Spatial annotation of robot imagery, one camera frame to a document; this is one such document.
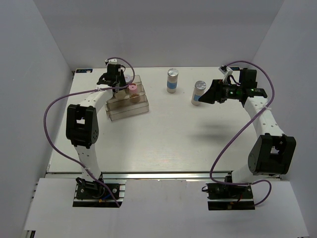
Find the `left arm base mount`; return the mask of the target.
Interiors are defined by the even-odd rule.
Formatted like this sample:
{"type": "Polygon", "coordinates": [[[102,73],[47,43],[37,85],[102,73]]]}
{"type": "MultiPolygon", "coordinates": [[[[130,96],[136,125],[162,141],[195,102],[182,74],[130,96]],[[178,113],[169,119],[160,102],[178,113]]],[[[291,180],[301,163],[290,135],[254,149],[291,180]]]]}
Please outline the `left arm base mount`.
{"type": "MultiPolygon", "coordinates": [[[[105,184],[120,206],[124,199],[125,182],[122,180],[106,179],[105,184]]],[[[104,186],[96,181],[86,181],[77,177],[72,206],[77,208],[118,208],[112,195],[104,186]]]]}

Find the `pink lid spice bottle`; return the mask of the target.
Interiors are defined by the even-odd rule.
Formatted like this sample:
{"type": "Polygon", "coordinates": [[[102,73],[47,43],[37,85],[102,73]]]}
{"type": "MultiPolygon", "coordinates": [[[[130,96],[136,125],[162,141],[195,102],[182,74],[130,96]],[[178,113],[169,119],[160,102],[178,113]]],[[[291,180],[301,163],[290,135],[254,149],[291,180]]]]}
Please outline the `pink lid spice bottle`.
{"type": "Polygon", "coordinates": [[[128,87],[129,99],[132,103],[138,103],[140,101],[139,90],[136,84],[132,83],[128,87]]]}

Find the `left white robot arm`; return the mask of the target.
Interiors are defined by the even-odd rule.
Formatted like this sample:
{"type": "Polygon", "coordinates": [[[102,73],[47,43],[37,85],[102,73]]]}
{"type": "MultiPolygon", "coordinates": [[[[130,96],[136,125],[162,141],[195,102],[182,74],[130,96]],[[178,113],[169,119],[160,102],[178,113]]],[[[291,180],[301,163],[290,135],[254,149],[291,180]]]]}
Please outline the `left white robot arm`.
{"type": "Polygon", "coordinates": [[[106,191],[103,175],[99,168],[95,150],[95,143],[99,136],[97,114],[112,98],[123,99],[126,96],[126,80],[123,70],[116,59],[106,61],[106,72],[99,78],[96,92],[91,93],[80,104],[70,104],[67,108],[66,138],[74,146],[79,161],[84,165],[82,176],[77,178],[79,190],[89,198],[102,198],[106,191]],[[109,87],[109,90],[100,91],[100,88],[109,87]]]}

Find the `silver lid blue-label shaker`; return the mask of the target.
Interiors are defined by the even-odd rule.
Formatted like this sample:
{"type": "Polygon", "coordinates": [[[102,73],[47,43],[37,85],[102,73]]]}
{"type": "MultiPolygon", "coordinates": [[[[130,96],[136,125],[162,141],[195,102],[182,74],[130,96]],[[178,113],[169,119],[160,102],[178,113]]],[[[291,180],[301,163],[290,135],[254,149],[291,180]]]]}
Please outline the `silver lid blue-label shaker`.
{"type": "Polygon", "coordinates": [[[194,106],[198,106],[200,104],[199,98],[204,94],[206,89],[206,83],[202,80],[199,80],[194,85],[194,91],[191,99],[191,103],[194,106]]]}

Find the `tall silver lid shaker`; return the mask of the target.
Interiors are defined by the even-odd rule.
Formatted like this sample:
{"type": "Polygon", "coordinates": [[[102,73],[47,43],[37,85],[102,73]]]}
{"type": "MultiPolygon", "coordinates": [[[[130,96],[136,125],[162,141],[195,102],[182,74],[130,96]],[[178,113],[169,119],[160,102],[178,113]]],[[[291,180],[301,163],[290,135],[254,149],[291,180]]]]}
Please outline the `tall silver lid shaker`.
{"type": "Polygon", "coordinates": [[[175,68],[171,68],[167,72],[167,92],[175,93],[177,88],[179,71],[175,68]]]}

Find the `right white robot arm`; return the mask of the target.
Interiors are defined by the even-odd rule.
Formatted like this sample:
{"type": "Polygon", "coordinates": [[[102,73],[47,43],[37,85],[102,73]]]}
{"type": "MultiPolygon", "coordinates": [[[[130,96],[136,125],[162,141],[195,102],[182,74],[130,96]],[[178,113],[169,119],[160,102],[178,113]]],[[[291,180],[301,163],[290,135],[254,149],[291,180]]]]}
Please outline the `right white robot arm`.
{"type": "Polygon", "coordinates": [[[239,81],[232,76],[232,69],[221,66],[223,79],[214,79],[209,90],[199,98],[200,102],[224,103],[227,99],[238,100],[249,114],[257,135],[247,164],[231,172],[224,184],[224,193],[231,198],[242,191],[242,185],[253,184],[265,177],[288,173],[296,148],[296,140],[278,126],[269,109],[270,101],[263,88],[258,87],[255,69],[240,70],[239,81]]]}

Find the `dark jar red label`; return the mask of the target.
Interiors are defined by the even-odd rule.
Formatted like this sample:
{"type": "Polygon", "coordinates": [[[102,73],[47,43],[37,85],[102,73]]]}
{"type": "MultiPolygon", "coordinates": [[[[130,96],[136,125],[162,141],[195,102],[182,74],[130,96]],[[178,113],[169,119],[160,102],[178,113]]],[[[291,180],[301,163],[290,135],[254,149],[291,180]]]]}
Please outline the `dark jar red label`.
{"type": "Polygon", "coordinates": [[[125,78],[126,85],[130,85],[133,83],[133,79],[134,79],[133,76],[125,75],[124,78],[125,78]]]}

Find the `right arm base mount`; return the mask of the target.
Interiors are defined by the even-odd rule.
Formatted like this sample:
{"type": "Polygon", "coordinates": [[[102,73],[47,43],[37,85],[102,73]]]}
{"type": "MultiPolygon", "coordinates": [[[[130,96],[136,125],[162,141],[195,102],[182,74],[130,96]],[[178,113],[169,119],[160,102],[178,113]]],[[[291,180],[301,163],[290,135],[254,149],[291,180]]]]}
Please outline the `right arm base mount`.
{"type": "Polygon", "coordinates": [[[207,194],[209,211],[255,210],[250,186],[207,183],[202,192],[207,194]]]}

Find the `yellow lid spice bottle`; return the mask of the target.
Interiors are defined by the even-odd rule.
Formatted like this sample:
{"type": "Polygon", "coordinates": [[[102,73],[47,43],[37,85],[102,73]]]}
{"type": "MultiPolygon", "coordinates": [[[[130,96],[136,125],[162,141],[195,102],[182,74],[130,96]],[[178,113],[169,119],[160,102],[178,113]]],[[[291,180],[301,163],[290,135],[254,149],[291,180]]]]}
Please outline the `yellow lid spice bottle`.
{"type": "Polygon", "coordinates": [[[115,98],[117,100],[123,100],[126,97],[126,92],[125,90],[119,90],[116,94],[115,94],[115,98]]]}

